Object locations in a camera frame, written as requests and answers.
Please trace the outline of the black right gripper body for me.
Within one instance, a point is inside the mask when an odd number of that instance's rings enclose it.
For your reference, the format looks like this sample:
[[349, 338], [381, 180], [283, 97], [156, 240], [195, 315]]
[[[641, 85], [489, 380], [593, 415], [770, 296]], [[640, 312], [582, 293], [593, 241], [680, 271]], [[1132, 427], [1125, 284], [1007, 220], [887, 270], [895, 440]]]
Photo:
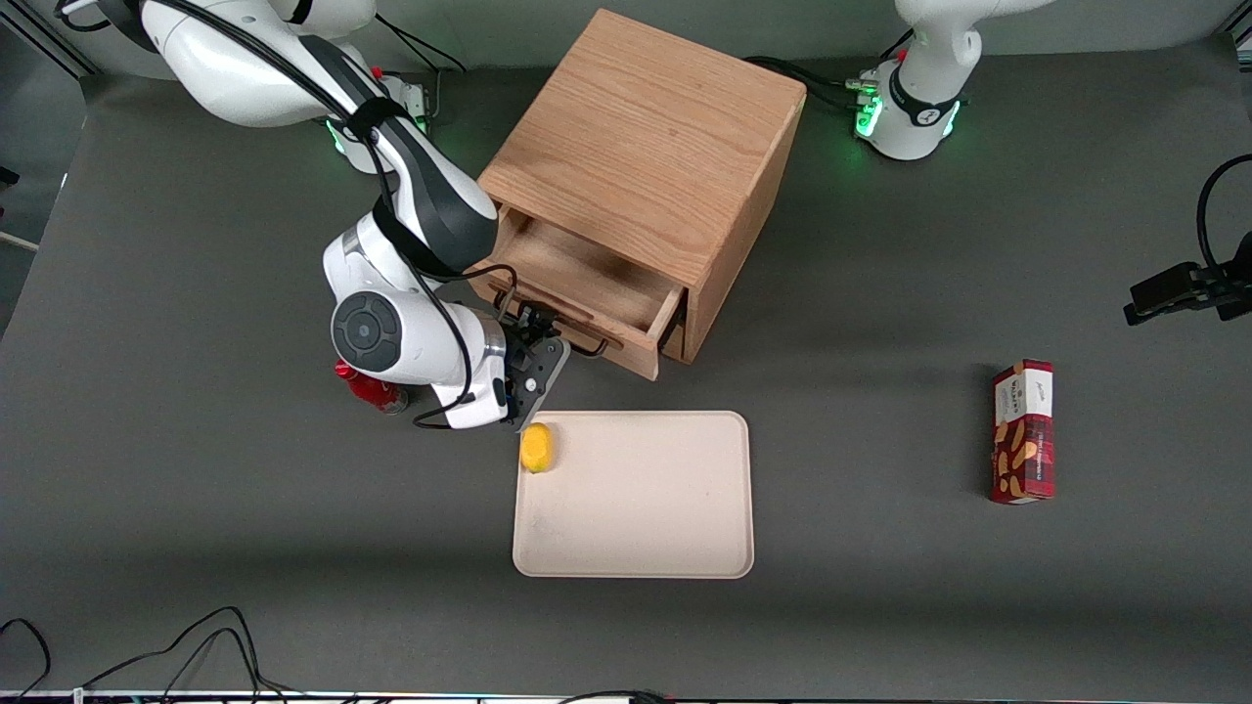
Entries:
[[523, 324], [522, 314], [505, 314], [505, 336], [507, 351], [505, 358], [505, 380], [511, 395], [526, 392], [537, 397], [546, 391], [545, 380], [540, 380], [540, 352], [533, 347], [545, 347], [545, 339], [536, 338], [536, 324]]

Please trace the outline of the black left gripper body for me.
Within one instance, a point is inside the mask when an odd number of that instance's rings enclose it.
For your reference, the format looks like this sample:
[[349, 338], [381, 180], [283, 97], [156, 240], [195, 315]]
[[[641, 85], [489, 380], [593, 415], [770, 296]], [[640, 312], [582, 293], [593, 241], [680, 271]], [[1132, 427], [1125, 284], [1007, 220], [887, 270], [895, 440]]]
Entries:
[[1237, 319], [1251, 312], [1251, 232], [1239, 241], [1234, 258], [1218, 263], [1214, 258], [1209, 236], [1204, 236], [1204, 263], [1214, 291], [1218, 318], [1222, 322]]

